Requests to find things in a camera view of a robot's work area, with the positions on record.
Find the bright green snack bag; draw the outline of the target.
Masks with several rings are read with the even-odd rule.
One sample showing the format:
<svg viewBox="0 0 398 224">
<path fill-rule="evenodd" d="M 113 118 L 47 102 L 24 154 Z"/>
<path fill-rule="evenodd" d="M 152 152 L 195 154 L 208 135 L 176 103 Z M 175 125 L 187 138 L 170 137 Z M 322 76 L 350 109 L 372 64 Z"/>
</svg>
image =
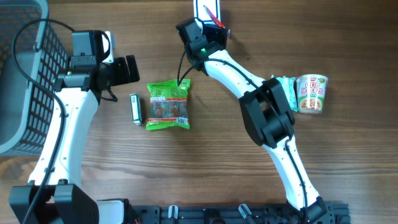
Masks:
<svg viewBox="0 0 398 224">
<path fill-rule="evenodd" d="M 148 83 L 150 93 L 150 111 L 146 130 L 158 130 L 179 126 L 189 129 L 187 111 L 190 79 L 178 84 L 177 79 L 164 82 Z"/>
</svg>

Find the green carton with barcode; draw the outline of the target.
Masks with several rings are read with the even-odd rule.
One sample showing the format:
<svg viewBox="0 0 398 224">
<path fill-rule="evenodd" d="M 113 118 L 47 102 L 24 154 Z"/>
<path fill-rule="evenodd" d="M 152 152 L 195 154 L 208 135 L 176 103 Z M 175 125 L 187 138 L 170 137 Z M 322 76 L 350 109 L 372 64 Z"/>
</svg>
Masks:
<svg viewBox="0 0 398 224">
<path fill-rule="evenodd" d="M 132 121 L 135 125 L 142 125 L 141 99 L 136 93 L 130 94 Z"/>
</svg>

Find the red and white sachet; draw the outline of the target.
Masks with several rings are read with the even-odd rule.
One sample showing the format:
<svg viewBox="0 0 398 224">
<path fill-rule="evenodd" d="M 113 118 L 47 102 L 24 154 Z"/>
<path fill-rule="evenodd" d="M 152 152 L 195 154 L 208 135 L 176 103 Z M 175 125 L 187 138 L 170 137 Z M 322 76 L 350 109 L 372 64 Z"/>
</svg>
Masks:
<svg viewBox="0 0 398 224">
<path fill-rule="evenodd" d="M 224 29 L 226 28 L 224 24 L 210 11 L 210 9 L 207 6 L 204 5 L 203 8 L 206 11 L 206 13 L 210 16 L 211 20 L 216 26 Z"/>
</svg>

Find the grey plastic lattice basket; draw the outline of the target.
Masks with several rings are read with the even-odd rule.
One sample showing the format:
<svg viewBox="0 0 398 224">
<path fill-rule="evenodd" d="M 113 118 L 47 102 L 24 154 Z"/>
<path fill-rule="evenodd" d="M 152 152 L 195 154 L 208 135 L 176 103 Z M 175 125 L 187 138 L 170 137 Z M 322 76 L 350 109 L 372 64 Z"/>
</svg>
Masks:
<svg viewBox="0 0 398 224">
<path fill-rule="evenodd" d="M 53 99 L 25 76 L 52 89 L 68 54 L 45 19 L 46 1 L 1 1 L 1 155 L 41 153 L 53 111 Z"/>
</svg>

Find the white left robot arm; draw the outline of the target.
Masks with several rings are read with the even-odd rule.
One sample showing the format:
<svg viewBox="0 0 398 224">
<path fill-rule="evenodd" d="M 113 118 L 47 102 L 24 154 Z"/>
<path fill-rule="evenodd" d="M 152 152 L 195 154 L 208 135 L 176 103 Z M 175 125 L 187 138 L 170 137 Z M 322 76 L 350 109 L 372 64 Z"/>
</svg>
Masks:
<svg viewBox="0 0 398 224">
<path fill-rule="evenodd" d="M 53 82 L 49 132 L 28 184 L 9 202 L 21 223 L 140 223 L 127 199 L 94 200 L 81 188 L 81 162 L 91 121 L 115 72 L 101 30 L 72 32 L 73 55 Z"/>
</svg>

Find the white barcode scanner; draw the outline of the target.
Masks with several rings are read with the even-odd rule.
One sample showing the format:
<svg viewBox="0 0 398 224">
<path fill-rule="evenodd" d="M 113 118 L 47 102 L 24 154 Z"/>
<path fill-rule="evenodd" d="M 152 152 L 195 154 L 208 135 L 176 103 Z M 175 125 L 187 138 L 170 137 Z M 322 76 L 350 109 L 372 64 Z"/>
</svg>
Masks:
<svg viewBox="0 0 398 224">
<path fill-rule="evenodd" d="M 193 0 L 194 16 L 203 22 L 213 22 L 205 7 L 221 21 L 220 0 Z"/>
</svg>

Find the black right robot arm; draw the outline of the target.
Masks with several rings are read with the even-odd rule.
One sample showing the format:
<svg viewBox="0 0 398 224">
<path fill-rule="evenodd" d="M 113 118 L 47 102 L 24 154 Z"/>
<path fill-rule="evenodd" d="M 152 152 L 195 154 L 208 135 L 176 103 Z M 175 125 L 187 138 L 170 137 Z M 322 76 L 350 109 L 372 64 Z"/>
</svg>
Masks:
<svg viewBox="0 0 398 224">
<path fill-rule="evenodd" d="M 265 80 L 233 60 L 215 39 L 224 30 L 190 18 L 176 25 L 190 69 L 218 80 L 238 99 L 244 127 L 252 141 L 270 155 L 285 188 L 289 205 L 302 223 L 326 214 L 326 206 L 308 178 L 299 156 L 295 118 L 281 83 Z"/>
</svg>

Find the cup noodles cup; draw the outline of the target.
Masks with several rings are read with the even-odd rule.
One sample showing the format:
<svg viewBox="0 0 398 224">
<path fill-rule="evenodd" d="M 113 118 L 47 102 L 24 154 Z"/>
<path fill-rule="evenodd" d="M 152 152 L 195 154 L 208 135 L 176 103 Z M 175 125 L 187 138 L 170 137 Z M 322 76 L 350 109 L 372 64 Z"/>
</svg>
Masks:
<svg viewBox="0 0 398 224">
<path fill-rule="evenodd" d="M 297 79 L 297 103 L 300 113 L 319 114 L 323 111 L 328 78 L 306 74 Z"/>
</svg>

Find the light green snack packet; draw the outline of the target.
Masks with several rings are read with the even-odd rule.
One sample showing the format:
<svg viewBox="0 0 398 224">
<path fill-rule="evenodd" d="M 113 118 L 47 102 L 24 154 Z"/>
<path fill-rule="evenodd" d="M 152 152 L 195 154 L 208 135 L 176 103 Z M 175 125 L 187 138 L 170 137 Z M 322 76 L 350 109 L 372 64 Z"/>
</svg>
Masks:
<svg viewBox="0 0 398 224">
<path fill-rule="evenodd" d="M 283 77 L 276 77 L 276 79 L 282 85 L 282 88 L 287 97 L 287 101 L 289 103 L 290 109 L 294 112 L 297 112 L 299 110 L 299 107 L 297 104 L 297 96 L 296 96 L 296 92 L 295 92 L 296 78 L 283 76 Z"/>
</svg>

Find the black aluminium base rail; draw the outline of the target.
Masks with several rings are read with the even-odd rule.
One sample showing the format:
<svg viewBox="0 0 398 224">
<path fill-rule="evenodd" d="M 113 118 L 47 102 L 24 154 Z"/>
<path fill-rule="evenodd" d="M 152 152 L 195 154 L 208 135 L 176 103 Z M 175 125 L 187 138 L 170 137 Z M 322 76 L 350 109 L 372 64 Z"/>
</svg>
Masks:
<svg viewBox="0 0 398 224">
<path fill-rule="evenodd" d="M 168 224 L 168 223 L 258 223 L 283 224 L 301 223 L 299 216 L 286 204 L 272 204 L 266 206 L 250 206 L 250 215 L 243 215 L 235 207 L 169 207 L 133 206 L 140 216 L 139 223 Z"/>
</svg>

